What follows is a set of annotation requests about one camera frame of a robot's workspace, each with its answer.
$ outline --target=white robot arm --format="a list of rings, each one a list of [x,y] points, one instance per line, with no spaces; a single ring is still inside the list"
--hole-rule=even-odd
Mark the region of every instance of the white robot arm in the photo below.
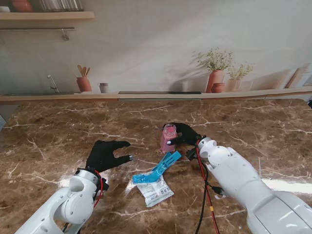
[[[77,234],[90,218],[100,178],[87,170],[77,170],[70,179],[69,187],[54,193],[15,234]],[[65,231],[54,219],[70,223]]]
[[[217,146],[209,137],[198,148],[225,195],[247,210],[247,225],[253,234],[312,234],[312,209],[305,202],[291,193],[272,191],[234,149]]]

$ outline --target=black glove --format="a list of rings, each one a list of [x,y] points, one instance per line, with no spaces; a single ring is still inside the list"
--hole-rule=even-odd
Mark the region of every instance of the black glove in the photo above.
[[[86,169],[97,170],[99,173],[120,166],[133,159],[132,155],[114,157],[114,150],[130,146],[127,141],[101,141],[94,144],[87,159]]]
[[[200,138],[200,134],[195,132],[189,125],[185,123],[171,123],[176,127],[177,133],[182,133],[182,136],[178,136],[171,141],[169,145],[176,145],[187,143],[189,145],[196,145],[197,140]]]

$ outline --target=faucet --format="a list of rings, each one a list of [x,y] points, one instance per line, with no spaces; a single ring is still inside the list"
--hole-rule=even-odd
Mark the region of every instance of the faucet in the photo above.
[[[54,89],[55,93],[59,93],[59,89],[58,89],[57,85],[55,84],[55,82],[53,80],[53,77],[51,75],[48,75],[48,79],[51,79],[51,81],[52,81],[52,83],[54,85],[54,87],[50,86],[50,89]]]

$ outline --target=wooden spoon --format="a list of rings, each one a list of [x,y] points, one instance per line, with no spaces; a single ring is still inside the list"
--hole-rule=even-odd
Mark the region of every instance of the wooden spoon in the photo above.
[[[81,75],[83,76],[82,67],[80,65],[77,66],[78,70],[80,71]]]
[[[86,76],[86,72],[87,72],[87,68],[86,67],[83,67],[83,69],[82,69],[82,72],[83,72],[83,77],[85,77]]]
[[[87,70],[86,76],[88,75],[89,71],[90,71],[90,67],[88,67],[88,70]]]

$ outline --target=red cable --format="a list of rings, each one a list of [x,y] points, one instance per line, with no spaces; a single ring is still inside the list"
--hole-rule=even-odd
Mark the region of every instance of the red cable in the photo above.
[[[201,158],[200,158],[200,155],[199,155],[199,149],[198,149],[198,144],[199,144],[199,142],[200,142],[200,140],[198,140],[197,143],[196,143],[196,154],[197,154],[197,159],[198,159],[198,163],[199,163],[201,175],[202,175],[204,181],[206,181],[206,176],[205,176],[205,174],[204,174],[204,170],[203,170],[203,167],[202,167]],[[213,203],[212,203],[211,198],[210,198],[210,195],[209,195],[209,187],[208,187],[208,185],[206,185],[206,188],[207,188],[207,196],[208,196],[208,200],[209,200],[210,207],[213,208]],[[213,209],[211,210],[211,217],[212,217],[213,222],[214,222],[214,229],[215,229],[215,232],[216,232],[217,234],[220,234],[218,225],[217,225],[216,220],[215,220],[215,212],[213,211]]]
[[[103,181],[102,181],[102,177],[100,175],[100,173],[96,170],[94,170],[98,175],[99,175],[99,179],[100,179],[100,182],[101,182],[101,192],[99,193],[99,197],[97,199],[97,202],[95,203],[95,205],[93,206],[93,208],[95,208],[95,206],[98,204],[99,200],[101,199],[101,196],[102,196],[102,193],[103,193]]]

